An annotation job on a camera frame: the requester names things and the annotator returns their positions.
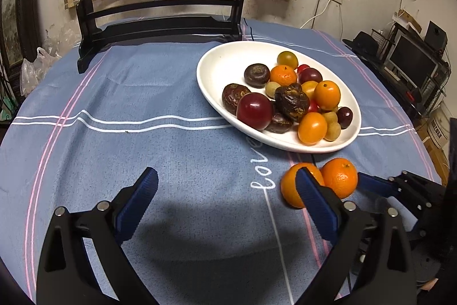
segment metal bolt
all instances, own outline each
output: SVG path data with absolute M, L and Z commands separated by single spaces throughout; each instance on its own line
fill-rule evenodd
M 56 216 L 62 216 L 65 213 L 65 208 L 57 207 L 54 213 Z
M 97 204 L 97 209 L 99 211 L 106 211 L 110 206 L 110 203 L 107 201 L 101 201 L 99 204 Z
M 387 213 L 392 217 L 398 216 L 398 211 L 394 207 L 389 207 Z
M 354 202 L 351 202 L 351 201 L 344 202 L 343 206 L 348 211 L 354 211 L 357 208 L 356 204 Z

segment dark red fruit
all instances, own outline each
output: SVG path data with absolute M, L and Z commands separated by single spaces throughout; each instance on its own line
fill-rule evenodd
M 270 79 L 270 69 L 264 64 L 252 64 L 244 71 L 244 80 L 255 88 L 265 87 Z
M 236 117 L 249 127 L 262 131 L 273 118 L 273 105 L 261 93 L 247 93 L 238 102 Z
M 265 128 L 273 133 L 286 133 L 292 128 L 293 122 L 273 106 L 273 118 L 271 123 Z
M 275 106 L 282 114 L 300 123 L 308 113 L 309 98 L 306 93 L 292 86 L 279 87 L 275 91 Z
M 348 128 L 350 123 L 352 122 L 352 110 L 343 106 L 338 109 L 336 115 L 338 116 L 338 123 L 340 124 L 341 129 Z
M 309 101 L 308 113 L 317 113 L 319 111 L 319 107 L 317 106 L 314 100 Z
M 249 88 L 241 84 L 227 84 L 224 91 L 222 91 L 222 103 L 231 114 L 236 115 L 236 106 L 238 105 L 239 99 L 250 92 Z
M 317 83 L 322 82 L 322 75 L 321 75 L 321 73 L 319 73 L 319 70 L 314 69 L 313 67 L 309 67 L 308 69 L 302 70 L 298 74 L 298 82 L 300 84 L 303 84 L 310 80 L 313 80 Z
M 297 74 L 300 74 L 301 71 L 305 70 L 305 69 L 308 69 L 309 68 L 309 65 L 307 64 L 302 64 L 300 65 L 299 67 L 296 68 L 296 73 Z
M 303 91 L 302 85 L 300 83 L 292 83 L 290 86 L 296 89 L 297 91 Z

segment blue tablecloth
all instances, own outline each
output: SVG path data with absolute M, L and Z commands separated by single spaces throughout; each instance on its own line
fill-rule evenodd
M 439 182 L 406 114 L 341 43 L 253 20 L 243 32 L 309 55 L 355 95 L 358 138 L 316 155 L 319 166 L 345 157 L 360 172 L 410 170 Z M 54 208 L 83 211 L 111 200 L 147 166 L 157 170 L 159 190 L 123 249 L 160 304 L 293 304 L 305 290 L 331 247 L 306 210 L 284 204 L 279 181 L 311 156 L 246 138 L 205 101 L 196 66 L 218 44 L 116 45 L 83 75 L 74 48 L 26 99 L 0 149 L 0 256 L 33 299 Z M 385 208 L 358 191 L 350 199 Z M 88 254 L 102 290 L 115 297 L 90 241 Z

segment red cherry tomato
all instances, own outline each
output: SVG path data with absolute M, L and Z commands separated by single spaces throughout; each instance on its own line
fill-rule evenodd
M 319 110 L 319 107 L 317 106 L 316 102 L 314 100 L 310 100 L 308 113 L 317 113 L 318 110 Z
M 300 71 L 305 70 L 305 69 L 308 69 L 308 68 L 309 68 L 309 65 L 307 65 L 307 64 L 302 64 L 302 65 L 300 65 L 299 67 L 296 68 L 296 73 L 297 73 L 297 74 L 300 74 Z
M 239 99 L 236 117 L 258 131 L 268 127 L 273 118 L 273 105 L 261 93 L 247 93 Z

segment speaker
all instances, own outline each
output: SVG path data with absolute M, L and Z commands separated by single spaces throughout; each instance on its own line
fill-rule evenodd
M 444 49 L 447 44 L 447 35 L 443 29 L 432 21 L 429 22 L 424 42 L 427 43 L 434 51 L 438 52 L 440 57 L 443 57 Z

